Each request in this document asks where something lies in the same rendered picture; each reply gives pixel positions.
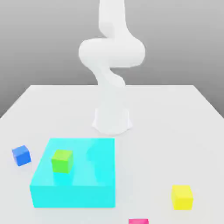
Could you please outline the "small green cube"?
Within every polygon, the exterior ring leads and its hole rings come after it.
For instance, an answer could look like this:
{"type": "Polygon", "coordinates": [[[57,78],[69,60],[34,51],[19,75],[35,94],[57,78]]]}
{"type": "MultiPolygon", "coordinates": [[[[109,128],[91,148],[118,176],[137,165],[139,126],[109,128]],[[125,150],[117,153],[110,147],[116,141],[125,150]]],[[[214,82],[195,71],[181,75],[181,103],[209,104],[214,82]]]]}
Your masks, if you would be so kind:
{"type": "Polygon", "coordinates": [[[51,163],[54,173],[69,174],[74,163],[73,152],[57,149],[51,158],[51,163]]]}

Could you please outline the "small blue cube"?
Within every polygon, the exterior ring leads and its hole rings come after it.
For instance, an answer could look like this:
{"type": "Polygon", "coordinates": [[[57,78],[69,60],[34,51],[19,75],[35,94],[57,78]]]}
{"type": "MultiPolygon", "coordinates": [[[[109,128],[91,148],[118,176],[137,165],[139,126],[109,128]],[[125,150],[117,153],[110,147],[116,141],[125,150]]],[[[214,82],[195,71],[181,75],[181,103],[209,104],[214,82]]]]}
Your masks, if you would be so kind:
{"type": "Polygon", "coordinates": [[[30,152],[25,145],[12,149],[12,154],[18,166],[31,162],[30,152]]]}

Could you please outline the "small yellow cube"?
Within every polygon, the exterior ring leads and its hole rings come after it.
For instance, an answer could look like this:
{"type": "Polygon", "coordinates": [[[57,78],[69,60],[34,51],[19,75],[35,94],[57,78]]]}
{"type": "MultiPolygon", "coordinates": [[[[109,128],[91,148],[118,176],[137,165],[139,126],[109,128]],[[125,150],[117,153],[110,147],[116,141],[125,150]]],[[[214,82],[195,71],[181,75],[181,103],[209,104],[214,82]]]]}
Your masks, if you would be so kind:
{"type": "Polygon", "coordinates": [[[193,193],[189,185],[173,185],[171,200],[174,210],[191,210],[193,206],[193,193]]]}

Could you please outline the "small pink cube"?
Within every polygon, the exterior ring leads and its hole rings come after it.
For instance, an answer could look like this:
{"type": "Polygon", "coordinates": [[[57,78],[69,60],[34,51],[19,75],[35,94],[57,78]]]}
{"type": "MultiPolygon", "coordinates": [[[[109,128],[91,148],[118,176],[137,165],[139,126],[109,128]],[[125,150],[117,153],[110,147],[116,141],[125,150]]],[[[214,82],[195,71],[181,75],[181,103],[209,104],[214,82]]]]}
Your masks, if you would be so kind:
{"type": "Polygon", "coordinates": [[[147,218],[129,218],[129,224],[149,224],[147,218]]]}

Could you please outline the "large cyan box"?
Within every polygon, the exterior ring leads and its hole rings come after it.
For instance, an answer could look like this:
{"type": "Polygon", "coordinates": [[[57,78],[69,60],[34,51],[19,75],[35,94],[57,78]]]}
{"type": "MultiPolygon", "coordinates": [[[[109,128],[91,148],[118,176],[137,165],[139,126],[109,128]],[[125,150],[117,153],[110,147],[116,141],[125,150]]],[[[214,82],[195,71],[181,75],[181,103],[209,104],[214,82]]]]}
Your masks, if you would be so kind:
{"type": "Polygon", "coordinates": [[[114,138],[51,138],[30,183],[35,208],[114,208],[114,138]],[[57,149],[73,152],[68,174],[54,173],[57,149]]]}

